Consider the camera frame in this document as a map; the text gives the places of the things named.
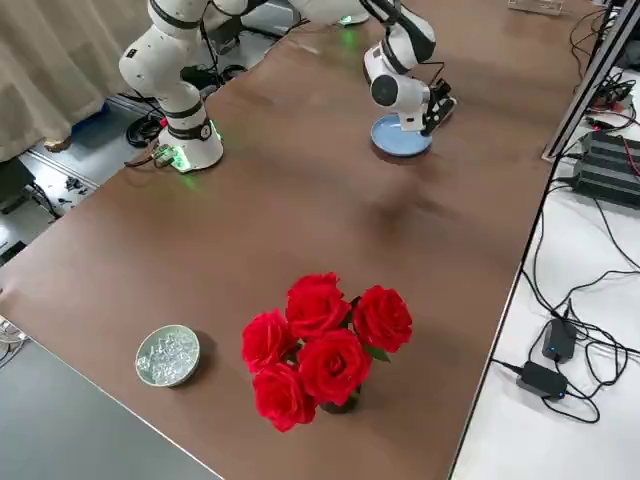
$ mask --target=gray curtain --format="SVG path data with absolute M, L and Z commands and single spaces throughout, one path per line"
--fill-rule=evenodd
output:
M 118 59 L 149 25 L 147 0 L 0 0 L 0 161 L 126 90 Z

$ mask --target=flower vase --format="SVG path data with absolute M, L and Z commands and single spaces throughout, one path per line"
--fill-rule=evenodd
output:
M 349 395 L 349 398 L 344 403 L 344 405 L 338 405 L 335 403 L 321 403 L 320 408 L 332 415 L 343 415 L 345 413 L 352 412 L 358 406 L 361 390 L 362 385 L 358 385 L 356 389 L 351 392 L 351 395 Z

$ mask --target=charger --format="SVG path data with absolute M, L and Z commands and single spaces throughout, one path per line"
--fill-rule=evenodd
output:
M 527 361 L 522 367 L 496 360 L 505 368 L 518 374 L 516 385 L 546 400 L 560 400 L 567 394 L 567 377 L 542 365 Z
M 554 362 L 573 358 L 576 347 L 576 327 L 561 318 L 553 318 L 544 336 L 542 354 Z

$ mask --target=red rose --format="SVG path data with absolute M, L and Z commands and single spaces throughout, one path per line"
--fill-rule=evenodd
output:
M 307 275 L 291 287 L 286 316 L 296 337 L 317 338 L 338 328 L 351 309 L 338 281 L 335 273 Z
M 344 328 L 308 342 L 298 352 L 298 363 L 304 388 L 318 403 L 344 405 L 369 375 L 371 357 Z
M 269 365 L 253 379 L 256 408 L 281 432 L 297 423 L 311 423 L 316 404 L 302 389 L 300 375 L 285 363 Z
M 365 345 L 397 352 L 411 338 L 411 315 L 393 289 L 380 285 L 362 295 L 353 312 L 353 326 Z
M 250 372 L 278 363 L 296 344 L 289 324 L 279 310 L 262 313 L 242 332 L 242 358 Z

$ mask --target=rose bouquet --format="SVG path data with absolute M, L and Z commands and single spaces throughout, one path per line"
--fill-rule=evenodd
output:
M 261 313 L 242 333 L 255 374 L 256 407 L 281 432 L 310 423 L 321 406 L 355 407 L 372 359 L 389 361 L 411 338 L 411 315 L 395 290 L 376 285 L 344 300 L 335 273 L 308 275 L 287 294 L 285 315 Z

